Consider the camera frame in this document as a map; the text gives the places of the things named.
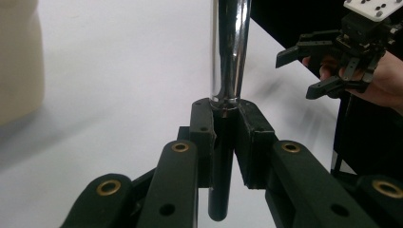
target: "white plastic mounting plate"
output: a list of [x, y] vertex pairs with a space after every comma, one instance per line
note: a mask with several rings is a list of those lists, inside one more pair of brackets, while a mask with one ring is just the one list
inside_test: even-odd
[[346, 0], [344, 7], [380, 22], [403, 6], [403, 0]]

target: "white container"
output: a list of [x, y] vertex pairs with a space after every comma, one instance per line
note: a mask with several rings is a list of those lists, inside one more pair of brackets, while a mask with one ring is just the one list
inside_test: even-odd
[[0, 0], [0, 125], [37, 109], [44, 99], [38, 0]]

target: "metal ring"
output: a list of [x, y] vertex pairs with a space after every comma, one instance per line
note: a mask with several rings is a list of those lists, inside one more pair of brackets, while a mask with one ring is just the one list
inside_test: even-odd
[[298, 145], [292, 142], [283, 143], [281, 145], [281, 148], [290, 153], [297, 153], [301, 150]]
[[97, 187], [98, 195], [102, 197], [110, 196], [115, 194], [122, 184], [118, 180], [105, 180]]
[[175, 152], [185, 152], [189, 149], [189, 145], [183, 142], [175, 143], [172, 145], [172, 150]]
[[390, 182], [384, 180], [374, 180], [373, 188], [387, 197], [395, 199], [403, 198], [403, 190]]

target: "robotic hand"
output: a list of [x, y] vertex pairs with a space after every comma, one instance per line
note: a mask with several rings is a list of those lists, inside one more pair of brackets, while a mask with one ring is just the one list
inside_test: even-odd
[[[334, 76], [310, 85], [307, 99], [323, 95], [337, 98], [346, 88], [365, 92], [373, 80], [374, 70], [394, 36], [403, 28], [403, 21], [393, 25], [389, 15], [403, 6], [402, 0], [347, 0], [344, 7], [351, 10], [342, 18], [341, 30], [317, 31], [301, 34], [294, 47], [281, 51], [276, 67], [287, 65], [300, 57], [311, 56], [310, 66], [320, 66], [322, 59], [331, 56], [338, 61]], [[338, 70], [345, 67], [343, 75]], [[360, 79], [354, 79], [356, 69], [365, 69]]]

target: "person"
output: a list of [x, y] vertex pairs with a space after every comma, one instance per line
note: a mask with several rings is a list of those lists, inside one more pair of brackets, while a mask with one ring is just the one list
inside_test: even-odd
[[[302, 60], [305, 66], [309, 64], [309, 57]], [[331, 57], [325, 57], [322, 60], [322, 66], [319, 70], [320, 80], [331, 77], [331, 72], [336, 68], [336, 60]], [[355, 72], [356, 78], [363, 74], [363, 69]], [[359, 93], [354, 89], [347, 89], [356, 97], [384, 107], [390, 107], [403, 116], [403, 61], [386, 51], [385, 55], [379, 60], [377, 68], [374, 71], [373, 81], [368, 85], [364, 93]]]

